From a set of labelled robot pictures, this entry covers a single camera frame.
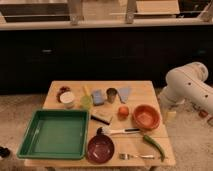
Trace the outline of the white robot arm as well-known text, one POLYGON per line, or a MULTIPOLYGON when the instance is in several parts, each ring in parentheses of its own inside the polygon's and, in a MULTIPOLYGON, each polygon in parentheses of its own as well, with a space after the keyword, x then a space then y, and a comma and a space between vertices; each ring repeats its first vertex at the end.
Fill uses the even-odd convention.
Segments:
POLYGON ((167 85, 158 95, 160 103, 170 108, 189 99, 213 115, 213 87, 205 83, 208 75, 207 67, 201 62, 171 69, 165 77, 167 85))

